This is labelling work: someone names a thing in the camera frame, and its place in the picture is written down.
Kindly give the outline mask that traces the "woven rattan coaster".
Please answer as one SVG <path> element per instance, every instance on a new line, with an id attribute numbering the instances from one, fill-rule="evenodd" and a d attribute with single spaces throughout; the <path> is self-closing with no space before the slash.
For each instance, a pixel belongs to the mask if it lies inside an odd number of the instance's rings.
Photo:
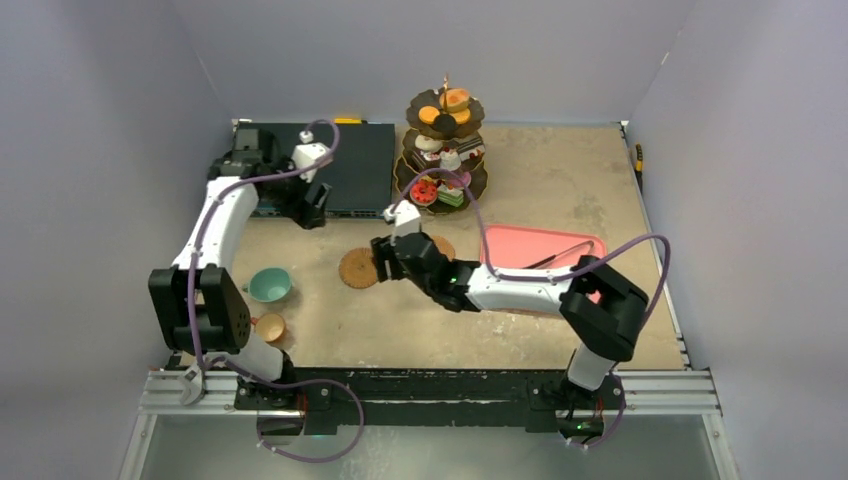
<path id="1" fill-rule="evenodd" d="M 370 248 L 354 248 L 343 255 L 338 273 L 341 281 L 350 288 L 367 289 L 378 282 Z"/>
<path id="2" fill-rule="evenodd" d="M 449 240 L 438 235 L 432 236 L 432 240 L 438 251 L 444 254 L 449 260 L 454 260 L 456 258 L 455 248 Z"/>

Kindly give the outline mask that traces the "layered chocolate cake bar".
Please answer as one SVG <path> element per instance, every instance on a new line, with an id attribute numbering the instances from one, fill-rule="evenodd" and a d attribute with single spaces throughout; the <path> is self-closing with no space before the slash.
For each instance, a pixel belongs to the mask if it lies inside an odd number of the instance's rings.
<path id="1" fill-rule="evenodd" d="M 411 153 L 410 161 L 412 162 L 412 167 L 418 172 L 430 168 L 437 168 L 441 163 L 440 151 L 428 152 L 423 150 L 414 150 Z"/>

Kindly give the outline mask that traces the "pink serving tray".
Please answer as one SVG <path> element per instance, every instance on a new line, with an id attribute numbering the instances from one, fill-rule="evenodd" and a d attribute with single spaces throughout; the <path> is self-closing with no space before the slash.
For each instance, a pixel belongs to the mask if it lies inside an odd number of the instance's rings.
<path id="1" fill-rule="evenodd" d="M 595 242 L 594 251 L 582 248 L 538 269 L 526 266 L 585 240 Z M 553 283 L 576 269 L 586 255 L 607 255 L 604 242 L 592 235 L 530 227 L 490 225 L 485 230 L 488 252 L 480 255 L 481 267 L 469 282 L 469 297 L 485 311 L 559 318 L 560 295 L 569 280 Z"/>

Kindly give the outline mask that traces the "silver cupcake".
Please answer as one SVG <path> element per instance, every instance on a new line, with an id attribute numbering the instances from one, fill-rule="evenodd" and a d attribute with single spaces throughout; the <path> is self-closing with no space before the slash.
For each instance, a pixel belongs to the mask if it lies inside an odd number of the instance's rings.
<path id="1" fill-rule="evenodd" d="M 462 168 L 462 160 L 456 149 L 446 148 L 439 155 L 441 169 L 455 172 Z"/>

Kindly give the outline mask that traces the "teal teacup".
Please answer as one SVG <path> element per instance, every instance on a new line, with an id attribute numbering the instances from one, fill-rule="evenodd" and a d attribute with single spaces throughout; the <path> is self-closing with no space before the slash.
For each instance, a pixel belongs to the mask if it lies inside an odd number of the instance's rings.
<path id="1" fill-rule="evenodd" d="M 272 303 L 284 299 L 293 287 L 290 273 L 279 267 L 269 267 L 257 271 L 242 286 L 242 291 L 254 301 Z"/>

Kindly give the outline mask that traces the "yellow cracker biscuit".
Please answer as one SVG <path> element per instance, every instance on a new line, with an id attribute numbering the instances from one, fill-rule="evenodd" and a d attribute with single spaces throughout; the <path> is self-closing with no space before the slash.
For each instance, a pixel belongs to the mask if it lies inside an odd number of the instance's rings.
<path id="1" fill-rule="evenodd" d="M 440 115 L 441 110 L 430 105 L 421 107 L 417 112 L 418 119 L 426 125 L 433 125 Z"/>
<path id="2" fill-rule="evenodd" d="M 453 118 L 457 125 L 465 125 L 471 121 L 472 113 L 469 108 L 466 108 L 463 110 L 451 112 L 450 116 Z"/>

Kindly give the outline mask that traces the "black chocolate cookie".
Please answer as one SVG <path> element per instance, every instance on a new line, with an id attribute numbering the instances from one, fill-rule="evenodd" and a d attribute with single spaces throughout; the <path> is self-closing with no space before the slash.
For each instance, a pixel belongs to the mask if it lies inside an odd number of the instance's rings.
<path id="1" fill-rule="evenodd" d="M 450 135 L 457 129 L 458 124 L 450 113 L 440 113 L 434 118 L 431 127 L 442 135 Z"/>

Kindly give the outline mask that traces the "copper teacup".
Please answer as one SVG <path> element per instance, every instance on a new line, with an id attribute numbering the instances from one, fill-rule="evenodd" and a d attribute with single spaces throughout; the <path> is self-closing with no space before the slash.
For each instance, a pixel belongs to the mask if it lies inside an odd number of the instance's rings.
<path id="1" fill-rule="evenodd" d="M 285 319 L 276 313 L 267 313 L 251 319 L 254 332 L 266 343 L 280 341 L 287 330 Z"/>

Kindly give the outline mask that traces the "golden bread bun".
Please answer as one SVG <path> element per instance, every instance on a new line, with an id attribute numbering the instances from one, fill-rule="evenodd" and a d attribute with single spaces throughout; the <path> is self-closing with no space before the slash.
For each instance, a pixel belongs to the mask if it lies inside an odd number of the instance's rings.
<path id="1" fill-rule="evenodd" d="M 439 107 L 448 113 L 466 110 L 472 100 L 471 94 L 464 88 L 445 89 L 439 97 Z"/>

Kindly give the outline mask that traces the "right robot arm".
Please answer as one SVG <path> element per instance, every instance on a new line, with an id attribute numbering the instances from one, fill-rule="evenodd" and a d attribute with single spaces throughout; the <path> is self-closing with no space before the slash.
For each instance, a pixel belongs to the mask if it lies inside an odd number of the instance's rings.
<path id="1" fill-rule="evenodd" d="M 423 232 L 371 241 L 377 278 L 408 279 L 452 312 L 508 311 L 565 320 L 580 340 L 561 381 L 564 399 L 584 407 L 608 372 L 632 359 L 651 301 L 612 266 L 592 255 L 551 273 L 502 269 L 449 259 Z"/>

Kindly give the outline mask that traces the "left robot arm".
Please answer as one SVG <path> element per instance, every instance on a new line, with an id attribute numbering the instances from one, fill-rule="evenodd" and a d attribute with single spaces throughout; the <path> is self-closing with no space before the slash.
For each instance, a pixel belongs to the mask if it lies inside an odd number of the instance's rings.
<path id="1" fill-rule="evenodd" d="M 166 268 L 152 270 L 148 289 L 166 345 L 194 355 L 193 379 L 217 358 L 260 382 L 259 395 L 272 408 L 297 399 L 298 382 L 286 374 L 287 355 L 253 332 L 250 314 L 230 270 L 248 219 L 262 194 L 271 196 L 284 218 L 304 230 L 322 227 L 331 188 L 307 196 L 317 171 L 333 159 L 341 135 L 316 140 L 316 125 L 299 133 L 291 154 L 276 135 L 262 128 L 237 127 L 230 149 L 207 173 L 203 207 L 181 252 Z"/>

